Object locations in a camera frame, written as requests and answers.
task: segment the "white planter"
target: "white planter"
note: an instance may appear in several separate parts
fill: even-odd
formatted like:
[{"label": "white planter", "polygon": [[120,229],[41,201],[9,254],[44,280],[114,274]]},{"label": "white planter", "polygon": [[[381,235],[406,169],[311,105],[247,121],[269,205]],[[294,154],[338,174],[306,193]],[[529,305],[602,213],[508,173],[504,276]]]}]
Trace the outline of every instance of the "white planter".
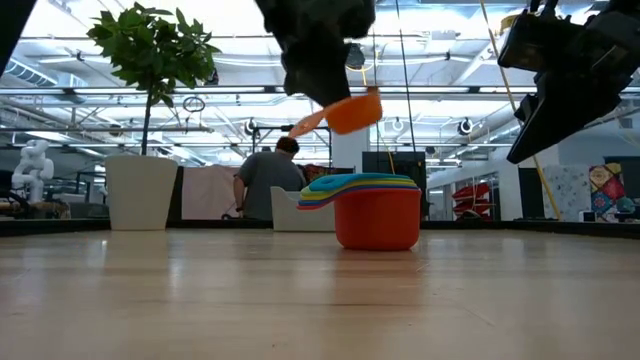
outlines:
[{"label": "white planter", "polygon": [[105,161],[111,230],[164,230],[178,164],[150,156]]}]

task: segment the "humanoid robot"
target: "humanoid robot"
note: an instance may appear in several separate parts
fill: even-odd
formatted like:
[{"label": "humanoid robot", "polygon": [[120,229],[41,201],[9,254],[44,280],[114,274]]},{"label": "humanoid robot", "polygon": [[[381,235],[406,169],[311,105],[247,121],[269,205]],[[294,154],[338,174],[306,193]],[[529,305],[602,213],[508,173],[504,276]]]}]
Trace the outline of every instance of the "humanoid robot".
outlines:
[{"label": "humanoid robot", "polygon": [[29,186],[29,203],[42,201],[44,180],[53,178],[53,161],[47,159],[45,151],[49,142],[45,140],[29,140],[27,146],[20,150],[20,163],[11,177],[12,187],[22,189]]}]

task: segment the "ceiling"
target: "ceiling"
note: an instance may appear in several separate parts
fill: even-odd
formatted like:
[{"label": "ceiling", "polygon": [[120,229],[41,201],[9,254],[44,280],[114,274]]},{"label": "ceiling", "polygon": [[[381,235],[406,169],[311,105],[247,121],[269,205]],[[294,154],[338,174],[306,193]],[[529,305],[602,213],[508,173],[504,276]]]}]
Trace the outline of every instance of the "ceiling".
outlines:
[{"label": "ceiling", "polygon": [[[204,23],[205,29],[214,35],[211,43],[222,50],[215,58],[220,76],[219,91],[178,94],[174,99],[176,109],[156,106],[151,112],[151,128],[160,129],[153,132],[153,142],[215,146],[180,147],[179,150],[168,146],[163,148],[163,152],[169,152],[168,156],[176,156],[189,164],[239,164],[252,146],[251,137],[245,133],[249,120],[255,126],[281,126],[294,124],[319,110],[319,106],[306,97],[286,97],[279,89],[285,75],[280,65],[280,49],[264,31],[262,15],[253,0],[139,2],[171,11],[179,6],[188,20],[195,17]],[[571,14],[574,22],[584,21],[592,3],[589,0],[562,1],[559,12]],[[110,75],[113,69],[108,59],[98,55],[100,49],[85,34],[93,22],[91,18],[100,11],[117,13],[132,4],[133,0],[39,0],[14,52],[14,59],[53,79],[58,87],[69,87],[70,75],[73,75],[75,86],[122,87],[124,84]],[[500,21],[519,13],[524,4],[521,0],[487,1],[491,30],[499,31]],[[498,131],[492,128],[492,116],[509,106],[506,94],[467,94],[464,90],[470,86],[504,85],[479,3],[476,0],[399,0],[399,9],[398,18],[395,1],[378,1],[376,23],[369,36],[354,40],[360,44],[367,59],[366,71],[345,69],[354,89],[377,84],[388,90],[382,94],[384,117],[379,126],[385,143],[404,148],[411,141],[409,114],[418,144],[455,142],[457,125],[466,118],[475,124],[486,125],[483,131],[487,136]],[[504,35],[498,37],[499,45],[503,40]],[[513,86],[533,85],[531,73],[507,69],[506,75]],[[12,75],[3,76],[0,86],[34,88]],[[246,88],[242,88],[256,86],[264,90],[245,91]],[[409,88],[410,101],[407,101],[405,86]],[[449,88],[437,91],[433,88],[436,86],[457,86],[460,91],[449,92]],[[53,141],[96,144],[91,148],[93,154],[83,155],[99,158],[116,151],[108,146],[137,143],[141,137],[139,132],[126,130],[118,136],[97,131],[115,125],[123,128],[142,126],[144,94],[119,95],[111,90],[102,89],[100,94],[80,96],[81,101],[44,93],[0,94],[5,109],[2,124],[6,128],[66,128],[73,125],[75,132],[67,133],[65,140]],[[203,111],[189,113],[189,106],[183,106],[193,102],[193,96],[206,104]],[[176,130],[186,126],[199,128],[187,133]],[[371,132],[372,142],[376,142],[376,129],[372,128]],[[273,145],[282,135],[278,130],[261,131],[259,146]],[[514,133],[509,132],[495,141],[509,142],[513,136]],[[327,132],[313,132],[303,137],[299,158],[303,162],[304,159],[308,159],[306,162],[325,162],[329,156],[328,141]]]}]

